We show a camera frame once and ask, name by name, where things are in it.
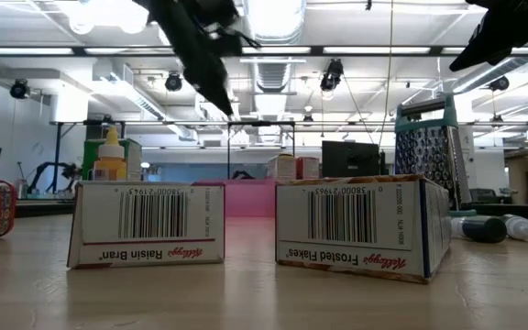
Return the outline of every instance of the table surface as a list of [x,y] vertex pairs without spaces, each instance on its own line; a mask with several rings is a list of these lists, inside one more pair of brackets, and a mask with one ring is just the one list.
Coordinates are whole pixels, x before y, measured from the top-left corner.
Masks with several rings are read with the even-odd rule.
[[455,240],[421,285],[277,266],[265,219],[227,222],[225,264],[67,270],[70,224],[0,239],[0,329],[528,328],[528,242]]

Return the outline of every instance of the raisin bran box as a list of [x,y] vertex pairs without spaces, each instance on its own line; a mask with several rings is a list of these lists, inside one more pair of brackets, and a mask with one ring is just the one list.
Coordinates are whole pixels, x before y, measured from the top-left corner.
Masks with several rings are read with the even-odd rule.
[[422,175],[277,182],[281,265],[428,283],[450,236],[447,190]]
[[224,261],[223,184],[82,181],[76,191],[70,268]]

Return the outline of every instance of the box grater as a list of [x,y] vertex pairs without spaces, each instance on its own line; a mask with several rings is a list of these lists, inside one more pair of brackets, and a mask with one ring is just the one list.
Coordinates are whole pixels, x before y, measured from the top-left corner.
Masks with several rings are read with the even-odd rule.
[[[422,120],[441,110],[443,117]],[[422,174],[447,188],[452,210],[471,203],[453,96],[399,105],[394,131],[395,173]]]

